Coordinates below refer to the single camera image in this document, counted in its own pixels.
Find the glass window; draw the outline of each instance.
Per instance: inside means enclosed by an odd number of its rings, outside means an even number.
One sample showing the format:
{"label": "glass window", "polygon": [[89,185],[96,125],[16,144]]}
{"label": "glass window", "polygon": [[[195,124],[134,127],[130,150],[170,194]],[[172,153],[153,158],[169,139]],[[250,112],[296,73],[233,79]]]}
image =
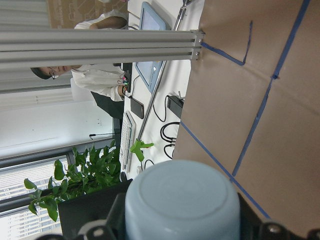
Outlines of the glass window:
{"label": "glass window", "polygon": [[24,180],[26,178],[35,183],[39,189],[47,189],[49,178],[54,175],[54,163],[57,159],[60,159],[65,169],[68,168],[66,157],[2,168],[0,171],[0,200],[34,192],[34,189],[25,188]]}
{"label": "glass window", "polygon": [[[28,178],[39,189],[47,189],[49,178],[54,176],[55,161],[60,159],[64,169],[68,168],[66,156],[43,159],[31,163],[15,165],[0,170],[0,201],[13,197],[23,196],[34,192],[26,189],[24,179]],[[0,213],[0,239],[19,240],[27,236],[36,235],[45,231],[59,228],[56,233],[61,233],[60,219],[51,220],[46,209],[38,208],[38,216],[29,211],[28,206]]]}

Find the black cable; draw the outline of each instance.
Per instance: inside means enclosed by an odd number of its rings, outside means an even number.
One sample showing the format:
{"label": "black cable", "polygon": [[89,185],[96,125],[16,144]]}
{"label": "black cable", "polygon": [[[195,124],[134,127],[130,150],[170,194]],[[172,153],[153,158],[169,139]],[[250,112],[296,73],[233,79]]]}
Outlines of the black cable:
{"label": "black cable", "polygon": [[172,159],[172,156],[169,156],[169,154],[168,154],[167,151],[166,151],[166,148],[168,148],[168,147],[174,147],[174,146],[175,146],[175,144],[168,144],[168,145],[165,145],[165,146],[163,147],[164,154],[165,154],[168,158],[170,158],[170,159]]}
{"label": "black cable", "polygon": [[167,135],[165,134],[165,129],[166,129],[166,127],[168,127],[168,126],[170,126],[170,125],[179,125],[179,124],[180,124],[180,122],[178,122],[178,121],[169,122],[169,123],[163,125],[163,126],[161,127],[161,129],[160,129],[160,137],[161,137],[164,141],[166,141],[167,143],[169,143],[169,144],[167,144],[167,145],[165,145],[165,146],[163,147],[163,151],[164,151],[164,154],[165,154],[168,158],[170,158],[170,159],[172,159],[172,156],[170,156],[170,155],[167,153],[167,150],[166,150],[166,149],[167,149],[168,147],[174,147],[174,146],[176,145],[176,140],[177,140],[177,138],[176,138],[176,137],[169,137],[169,136],[167,136]]}
{"label": "black cable", "polygon": [[161,122],[165,122],[166,119],[167,119],[167,104],[166,104],[166,101],[167,101],[167,98],[169,97],[169,95],[165,96],[165,99],[164,99],[164,120],[162,120],[158,114],[156,113],[156,109],[155,109],[155,105],[153,105],[153,111],[154,111],[154,114],[156,115],[156,117],[161,121]]}
{"label": "black cable", "polygon": [[169,122],[169,123],[163,125],[163,126],[161,127],[161,129],[160,129],[160,137],[161,137],[163,140],[165,140],[166,142],[168,142],[168,143],[172,143],[173,141],[175,142],[176,139],[177,139],[176,137],[169,137],[169,136],[167,136],[167,135],[165,134],[165,129],[166,129],[166,127],[168,127],[168,126],[170,126],[170,125],[173,125],[173,124],[179,125],[180,122],[178,122],[178,121]]}
{"label": "black cable", "polygon": [[144,169],[146,169],[146,164],[147,162],[151,162],[153,165],[155,165],[155,163],[151,160],[151,159],[147,159],[145,162],[144,162]]}
{"label": "black cable", "polygon": [[109,134],[121,134],[121,132],[111,132],[111,133],[102,133],[102,134],[89,134],[89,138],[90,138],[91,140],[93,140],[92,137],[95,137],[95,136],[97,136],[97,135],[109,135]]}
{"label": "black cable", "polygon": [[140,77],[140,75],[138,75],[133,81],[132,81],[132,93],[131,93],[131,97],[134,96],[134,92],[135,92],[135,81],[137,80],[137,78]]}

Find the green toy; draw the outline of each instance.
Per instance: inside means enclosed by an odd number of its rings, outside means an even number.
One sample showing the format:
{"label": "green toy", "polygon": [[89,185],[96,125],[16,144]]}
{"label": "green toy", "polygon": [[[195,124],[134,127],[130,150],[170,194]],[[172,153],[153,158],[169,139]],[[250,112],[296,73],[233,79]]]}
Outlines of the green toy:
{"label": "green toy", "polygon": [[142,153],[142,148],[150,148],[154,144],[151,143],[144,143],[143,141],[138,141],[138,139],[135,140],[135,143],[130,147],[130,152],[134,153],[140,162],[142,162],[145,159],[144,154]]}

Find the monitor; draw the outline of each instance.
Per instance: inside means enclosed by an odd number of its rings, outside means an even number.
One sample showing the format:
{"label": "monitor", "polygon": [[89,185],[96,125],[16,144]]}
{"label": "monitor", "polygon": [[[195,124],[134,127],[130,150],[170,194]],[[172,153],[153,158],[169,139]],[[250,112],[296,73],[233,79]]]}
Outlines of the monitor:
{"label": "monitor", "polygon": [[[170,26],[147,2],[143,2],[140,15],[140,30],[170,30]],[[135,68],[150,93],[155,89],[157,78],[163,61],[136,62]]]}

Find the white shirt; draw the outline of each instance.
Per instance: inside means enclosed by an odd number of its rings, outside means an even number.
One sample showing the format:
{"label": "white shirt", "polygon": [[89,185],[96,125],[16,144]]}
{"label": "white shirt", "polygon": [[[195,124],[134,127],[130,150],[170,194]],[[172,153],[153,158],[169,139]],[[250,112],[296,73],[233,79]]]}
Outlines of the white shirt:
{"label": "white shirt", "polygon": [[[77,24],[74,29],[89,29],[93,23],[100,22],[108,17],[122,17],[127,20],[128,15],[117,10],[103,13],[97,19],[84,21]],[[123,101],[118,93],[118,86],[122,85],[122,74],[120,67],[113,66],[112,63],[82,65],[77,69],[72,69],[72,76],[76,85],[80,88],[88,89],[100,95],[110,97],[113,101]]]}

